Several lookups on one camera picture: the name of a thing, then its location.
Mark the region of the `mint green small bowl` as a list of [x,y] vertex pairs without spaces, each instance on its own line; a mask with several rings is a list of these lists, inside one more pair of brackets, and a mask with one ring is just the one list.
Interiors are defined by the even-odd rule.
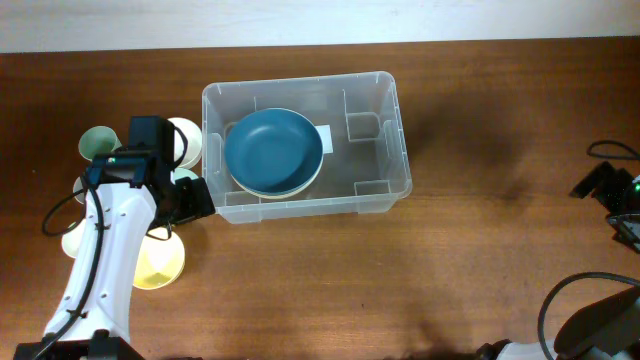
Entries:
[[191,180],[197,180],[199,179],[199,176],[197,174],[195,174],[194,172],[192,172],[189,169],[185,169],[185,168],[176,168],[173,172],[173,179],[175,181],[177,180],[181,180],[181,179],[191,179]]

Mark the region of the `yellow small bowl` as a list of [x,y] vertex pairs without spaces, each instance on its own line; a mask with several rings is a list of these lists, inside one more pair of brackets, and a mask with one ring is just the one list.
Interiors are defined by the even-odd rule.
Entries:
[[185,266],[185,247],[176,232],[152,229],[142,241],[133,286],[156,290],[173,283]]

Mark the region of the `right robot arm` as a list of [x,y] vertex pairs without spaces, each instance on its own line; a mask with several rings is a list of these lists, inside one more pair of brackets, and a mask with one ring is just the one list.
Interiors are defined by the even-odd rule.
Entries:
[[[614,240],[639,251],[639,178],[609,162],[597,165],[570,192],[575,198],[591,196],[608,211],[606,222],[615,230]],[[552,300],[566,286],[579,280],[602,279],[622,283],[626,290],[578,310],[551,340],[545,337],[544,320]],[[639,281],[607,273],[571,275],[548,293],[537,318],[538,341],[521,344],[503,340],[485,344],[476,359],[637,359],[639,357]]]

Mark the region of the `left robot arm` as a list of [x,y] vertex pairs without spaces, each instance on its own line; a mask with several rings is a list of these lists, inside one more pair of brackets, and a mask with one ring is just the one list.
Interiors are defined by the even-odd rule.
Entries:
[[134,116],[129,143],[96,155],[81,176],[85,228],[63,297],[41,341],[17,359],[137,359],[129,313],[142,241],[214,214],[203,178],[176,179],[174,141],[184,133],[159,116]]

